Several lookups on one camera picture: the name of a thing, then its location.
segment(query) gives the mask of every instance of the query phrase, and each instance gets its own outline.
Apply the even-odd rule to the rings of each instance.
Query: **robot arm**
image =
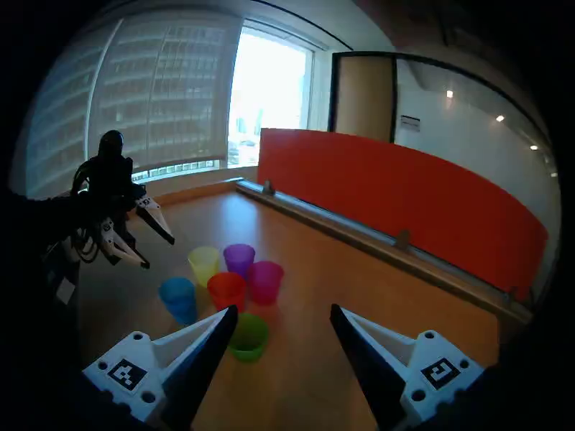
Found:
[[[436,331],[409,338],[336,304],[330,320],[380,430],[428,421],[483,373]]]
[[[136,240],[127,230],[126,212],[135,207],[136,214],[168,243],[174,244],[175,239],[160,206],[146,194],[144,186],[132,182],[133,161],[121,155],[123,143],[120,132],[105,133],[98,155],[78,168],[70,194],[73,197],[87,194],[102,207],[110,209],[96,222],[73,233],[72,240],[78,255],[86,263],[92,262],[98,251],[102,251],[113,265],[124,259],[149,268],[150,263],[136,250]],[[86,191],[80,192],[84,184]]]
[[[189,431],[237,318],[233,305],[158,340],[133,332],[83,373],[139,421]]]

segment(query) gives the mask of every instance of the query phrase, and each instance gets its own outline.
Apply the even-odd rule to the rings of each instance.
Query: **wall sign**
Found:
[[[419,123],[420,119],[407,115],[402,115],[400,119],[400,126],[407,130],[419,131]]]

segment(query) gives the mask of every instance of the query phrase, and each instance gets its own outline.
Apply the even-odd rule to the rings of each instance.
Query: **white wall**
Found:
[[[407,79],[399,86],[396,143],[465,167],[509,192],[545,226],[548,241],[534,281],[537,296],[553,264],[561,225],[556,178],[529,143],[483,111],[448,99],[444,93],[423,91]],[[420,132],[402,129],[401,115],[421,120]]]

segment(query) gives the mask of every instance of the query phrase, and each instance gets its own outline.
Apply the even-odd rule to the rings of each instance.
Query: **wooden floor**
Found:
[[[144,270],[101,257],[84,266],[80,325],[86,363],[133,330],[158,338],[180,328],[157,296],[169,277],[192,277],[188,252],[244,242],[256,260],[283,265],[276,306],[247,311],[270,327],[263,357],[237,362],[226,352],[193,423],[194,430],[373,430],[375,422],[329,322],[340,304],[415,337],[434,329],[483,366],[497,361],[497,320],[488,312],[426,284],[242,195],[226,193],[164,207],[176,244],[143,222],[130,222]],[[198,313],[215,312],[198,289]]]

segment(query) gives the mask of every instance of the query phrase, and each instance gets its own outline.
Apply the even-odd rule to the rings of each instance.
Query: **window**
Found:
[[[231,87],[228,167],[255,166],[262,127],[306,129],[313,53],[243,28]]]

